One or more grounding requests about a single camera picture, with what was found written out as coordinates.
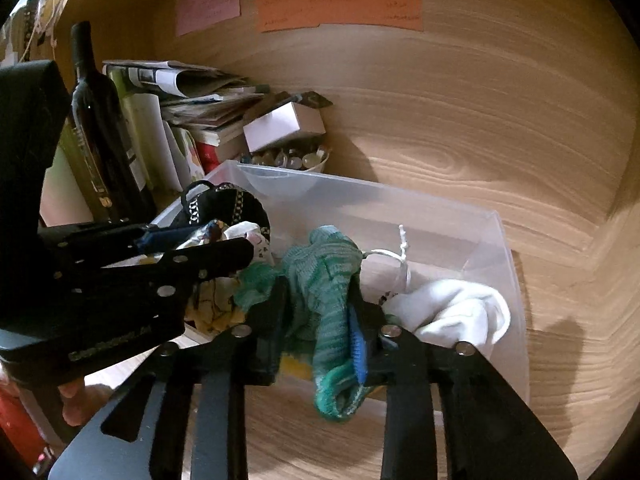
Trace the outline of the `person's left hand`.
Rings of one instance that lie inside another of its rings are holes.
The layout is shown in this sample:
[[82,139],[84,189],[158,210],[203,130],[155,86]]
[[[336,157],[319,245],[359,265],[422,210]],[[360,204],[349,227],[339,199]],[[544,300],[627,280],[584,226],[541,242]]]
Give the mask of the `person's left hand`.
[[[62,416],[66,424],[71,427],[84,426],[93,416],[103,408],[114,390],[107,385],[86,385],[81,377],[58,386],[58,396],[62,400]],[[1,393],[12,400],[13,404],[25,411],[20,399],[18,385],[9,378],[1,365]]]

